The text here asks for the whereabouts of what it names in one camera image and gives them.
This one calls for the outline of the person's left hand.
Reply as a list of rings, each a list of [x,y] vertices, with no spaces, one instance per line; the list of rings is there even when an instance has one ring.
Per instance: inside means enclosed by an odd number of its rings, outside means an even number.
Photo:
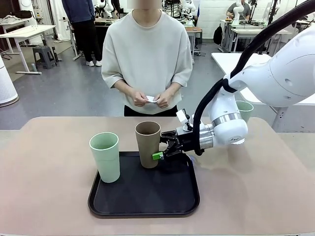
[[[155,103],[157,104],[157,106],[161,109],[164,109],[166,107],[169,106],[169,103],[170,103],[170,100],[172,98],[172,95],[170,92],[163,92],[159,95],[157,95],[155,98],[154,98],[154,101]]]

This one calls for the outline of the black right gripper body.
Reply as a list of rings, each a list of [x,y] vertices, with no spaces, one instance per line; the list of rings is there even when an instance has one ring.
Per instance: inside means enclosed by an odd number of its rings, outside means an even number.
[[[176,128],[175,148],[180,152],[194,150],[193,131],[185,131],[182,127]]]

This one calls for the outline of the person's right hand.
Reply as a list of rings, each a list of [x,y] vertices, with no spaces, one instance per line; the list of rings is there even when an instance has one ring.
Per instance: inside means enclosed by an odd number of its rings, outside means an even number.
[[[146,95],[139,91],[134,91],[132,94],[132,100],[136,107],[143,107],[149,103]]]

